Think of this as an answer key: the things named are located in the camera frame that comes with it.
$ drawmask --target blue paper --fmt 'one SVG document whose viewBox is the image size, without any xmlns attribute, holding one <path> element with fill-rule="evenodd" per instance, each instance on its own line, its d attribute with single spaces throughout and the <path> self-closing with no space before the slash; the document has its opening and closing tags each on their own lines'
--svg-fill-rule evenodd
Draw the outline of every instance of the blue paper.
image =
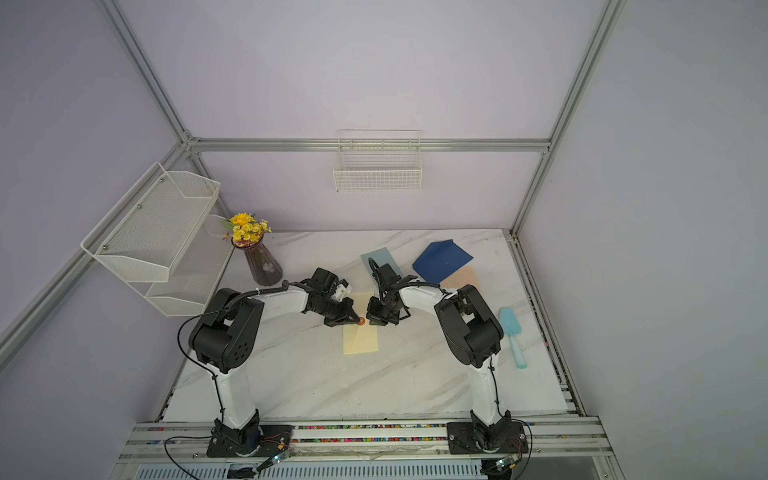
<svg viewBox="0 0 768 480">
<path fill-rule="evenodd" d="M 432 242 L 413 262 L 413 269 L 424 280 L 440 283 L 470 260 L 472 255 L 453 243 L 453 240 Z"/>
<path fill-rule="evenodd" d="M 389 252 L 389 250 L 384 248 L 379 248 L 378 250 L 374 250 L 373 252 L 364 253 L 363 255 L 360 255 L 360 258 L 362 258 L 362 262 L 366 266 L 366 270 L 368 270 L 368 274 L 373 278 L 373 272 L 371 271 L 371 266 L 368 264 L 368 259 L 373 258 L 373 261 L 376 262 L 376 265 L 383 266 L 387 263 L 390 267 L 392 267 L 392 270 L 395 271 L 398 275 L 402 276 L 402 270 L 400 270 L 400 267 L 397 266 L 397 263 L 395 263 L 395 259 L 392 258 L 392 254 Z"/>
</svg>

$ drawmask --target black cable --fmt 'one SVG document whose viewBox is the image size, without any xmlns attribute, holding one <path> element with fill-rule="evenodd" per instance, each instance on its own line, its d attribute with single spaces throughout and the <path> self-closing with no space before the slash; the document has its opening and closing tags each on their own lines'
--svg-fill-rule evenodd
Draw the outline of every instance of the black cable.
<svg viewBox="0 0 768 480">
<path fill-rule="evenodd" d="M 194 478 L 195 480 L 200 480 L 200 478 L 198 478 L 198 477 L 196 477 L 196 476 L 192 475 L 192 473 L 191 473 L 191 472 L 189 472 L 189 471 L 188 471 L 186 468 L 184 468 L 184 467 L 182 467 L 181 465 L 179 465 L 178 463 L 176 463 L 176 460 L 174 460 L 174 458 L 173 458 L 172 456 L 170 456 L 170 453 L 168 452 L 168 441 L 170 441 L 170 440 L 173 440 L 173 439 L 209 439 L 209 438 L 210 438 L 210 435 L 208 435 L 207 437 L 185 437 L 185 436 L 180 436 L 180 435 L 178 435 L 178 436 L 175 436 L 175 437 L 170 437 L 169 439 L 166 439 L 166 440 L 165 440 L 165 442 L 163 442 L 163 450 L 165 450 L 165 455 L 168 455 L 168 458 L 169 458 L 169 459 L 170 459 L 170 460 L 171 460 L 171 461 L 174 463 L 174 465 L 176 465 L 176 466 L 177 466 L 177 467 L 178 467 L 178 468 L 179 468 L 179 469 L 180 469 L 182 472 L 186 473 L 187 475 L 189 475 L 190 477 Z"/>
<path fill-rule="evenodd" d="M 496 391 L 496 412 L 503 418 L 504 415 L 502 415 L 502 411 L 498 407 L 499 401 L 498 401 L 498 385 L 496 384 L 496 375 L 493 373 L 495 368 L 493 368 L 493 358 L 490 357 L 490 361 L 488 362 L 488 370 L 491 371 L 491 378 L 493 378 L 493 388 Z M 523 422 L 520 419 L 513 419 L 510 418 L 513 422 L 517 422 L 522 426 L 523 432 L 525 432 L 525 427 L 528 427 L 528 458 L 525 460 L 525 465 L 523 465 L 523 469 L 520 471 L 520 475 L 517 475 L 515 478 L 522 477 L 523 473 L 525 472 L 525 469 L 528 467 L 528 463 L 531 462 L 531 453 L 533 452 L 533 430 L 531 430 L 531 426 L 527 422 Z"/>
<path fill-rule="evenodd" d="M 240 302 L 243 299 L 248 298 L 249 296 L 267 295 L 268 293 L 285 292 L 286 290 L 288 290 L 289 285 L 293 285 L 293 284 L 288 283 L 288 280 L 283 280 L 283 283 L 281 283 L 280 286 L 274 286 L 272 288 L 262 288 L 262 289 L 257 288 L 255 290 L 251 290 L 250 292 L 241 293 L 240 295 L 235 296 L 232 300 L 227 302 L 227 305 L 222 310 L 231 309 L 232 305 L 235 305 L 236 303 Z"/>
<path fill-rule="evenodd" d="M 440 299 L 440 303 L 442 303 L 442 301 L 443 301 L 443 300 L 445 300 L 445 298 L 446 298 L 448 295 L 449 295 L 448 293 L 446 293 L 445 295 L 443 295 L 443 297 Z M 499 402 L 499 399 L 498 399 L 498 384 L 496 383 L 496 375 L 493 373 L 493 372 L 494 372 L 494 370 L 495 370 L 495 368 L 493 367 L 493 356 L 492 356 L 492 354 L 481 355 L 481 354 L 478 354 L 478 353 L 472 352 L 472 351 L 470 351 L 470 350 L 467 350 L 467 349 L 463 349 L 461 346 L 459 346 L 459 345 L 456 345 L 456 342 L 454 342 L 453 340 L 451 340 L 451 338 L 450 338 L 449 336 L 447 336 L 447 335 L 445 336 L 445 339 L 447 339 L 447 340 L 448 340 L 450 343 L 452 343 L 452 344 L 453 344 L 453 346 L 455 346 L 457 349 L 459 349 L 459 350 L 461 350 L 461 351 L 463 351 L 463 352 L 469 353 L 469 354 L 471 354 L 471 355 L 476 355 L 476 356 L 483 356 L 483 357 L 484 357 L 484 358 L 483 358 L 483 361 L 485 361 L 485 359 L 490 359 L 490 361 L 488 362 L 488 370 L 491 372 L 491 378 L 493 378 L 493 388 L 494 388 L 494 390 L 495 390 L 495 393 L 496 393 L 496 400 L 495 400 L 495 404 L 496 404 L 496 412 L 497 412 L 497 413 L 498 413 L 498 414 L 499 414 L 499 415 L 500 415 L 502 418 L 504 418 L 504 415 L 502 415 L 502 411 L 501 411 L 501 409 L 499 408 L 500 402 Z M 531 462 L 531 453 L 533 452 L 533 431 L 531 430 L 531 426 L 530 426 L 530 425 L 529 425 L 527 422 L 523 422 L 523 421 L 522 421 L 522 420 L 520 420 L 520 419 L 513 419 L 513 418 L 510 418 L 510 420 L 512 420 L 513 422 L 517 422 L 517 423 L 519 423 L 520 425 L 522 425 L 522 428 L 523 428 L 523 432 L 525 432 L 525 427 L 526 427 L 526 426 L 528 427 L 528 458 L 525 460 L 525 465 L 523 465 L 523 469 L 520 471 L 520 475 L 517 475 L 517 476 L 515 477 L 515 478 L 520 478 L 520 477 L 522 477 L 523 473 L 525 472 L 525 469 L 528 467 L 528 463 L 530 463 L 530 462 Z"/>
<path fill-rule="evenodd" d="M 189 322 L 191 322 L 196 318 L 202 317 L 203 315 L 210 315 L 211 313 L 219 313 L 222 310 L 214 310 L 213 312 L 201 313 L 200 315 L 193 316 L 192 318 L 182 323 L 181 326 L 179 327 L 179 331 L 176 333 L 176 344 L 179 346 L 179 350 L 181 350 L 181 353 L 184 354 L 184 356 L 186 356 L 190 362 L 206 369 L 210 373 L 210 377 L 214 380 L 214 386 L 216 387 L 216 397 L 219 399 L 219 408 L 220 408 L 219 411 L 221 412 L 221 422 L 224 423 L 224 403 L 221 401 L 221 394 L 219 393 L 219 382 L 216 381 L 216 377 L 217 377 L 216 373 L 213 370 L 206 367 L 205 365 L 203 365 L 202 363 L 194 360 L 192 357 L 187 355 L 187 352 L 184 352 L 184 348 L 181 347 L 181 329 L 183 329 L 185 325 L 187 325 Z"/>
</svg>

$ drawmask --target black mounting plate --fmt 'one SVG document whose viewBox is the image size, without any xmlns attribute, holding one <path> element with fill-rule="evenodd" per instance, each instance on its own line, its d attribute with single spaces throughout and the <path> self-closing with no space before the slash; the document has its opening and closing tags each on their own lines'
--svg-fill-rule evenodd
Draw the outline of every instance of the black mounting plate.
<svg viewBox="0 0 768 480">
<path fill-rule="evenodd" d="M 280 453 L 282 450 L 278 449 L 277 447 L 280 446 L 280 440 L 283 440 L 283 443 L 286 445 L 290 445 L 290 438 L 291 434 L 293 433 L 293 425 L 261 425 L 261 431 L 264 434 L 264 438 L 269 438 L 273 435 L 277 435 L 274 437 L 272 442 L 267 442 L 262 440 L 259 444 L 259 448 L 254 452 L 252 457 L 271 457 L 275 456 L 278 453 Z M 217 437 L 214 436 L 209 442 L 208 442 L 208 451 L 205 452 L 205 456 L 209 458 L 236 458 L 239 455 L 235 453 L 234 447 L 224 444 L 224 442 L 217 439 L 217 442 L 214 443 L 214 439 Z"/>
<path fill-rule="evenodd" d="M 454 455 L 464 453 L 485 453 L 475 444 L 475 433 L 472 428 L 472 422 L 451 422 L 446 425 L 448 429 L 448 451 Z M 515 422 L 509 426 L 506 438 L 501 448 L 494 453 L 519 453 L 520 455 L 528 453 L 528 439 L 520 438 L 523 434 L 523 425 Z M 521 451 L 518 451 L 515 443 L 520 445 Z"/>
</svg>

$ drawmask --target spatula handle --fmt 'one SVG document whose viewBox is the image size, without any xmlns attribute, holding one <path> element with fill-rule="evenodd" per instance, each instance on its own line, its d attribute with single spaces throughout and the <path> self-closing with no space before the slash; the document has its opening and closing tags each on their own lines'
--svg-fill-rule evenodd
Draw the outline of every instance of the spatula handle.
<svg viewBox="0 0 768 480">
<path fill-rule="evenodd" d="M 520 350 L 520 346 L 518 345 L 518 341 L 514 335 L 509 335 L 508 337 L 509 345 L 512 347 L 512 355 L 515 358 L 515 364 L 517 364 L 519 369 L 524 369 L 528 366 L 528 364 L 525 362 L 523 351 Z"/>
</svg>

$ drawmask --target light blue spatula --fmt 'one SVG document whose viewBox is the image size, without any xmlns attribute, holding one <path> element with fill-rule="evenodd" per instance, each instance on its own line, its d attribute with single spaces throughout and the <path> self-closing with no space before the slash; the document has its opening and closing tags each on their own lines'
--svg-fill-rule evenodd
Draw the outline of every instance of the light blue spatula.
<svg viewBox="0 0 768 480">
<path fill-rule="evenodd" d="M 523 352 L 520 350 L 518 341 L 515 338 L 515 335 L 519 335 L 520 332 L 523 331 L 520 327 L 520 322 L 518 322 L 518 317 L 515 316 L 515 312 L 513 312 L 511 308 L 505 306 L 502 308 L 502 312 L 498 315 L 498 322 L 502 325 L 504 333 L 509 337 L 509 345 L 512 347 L 512 355 L 515 357 L 515 363 L 519 369 L 524 369 L 528 364 L 525 362 Z"/>
</svg>

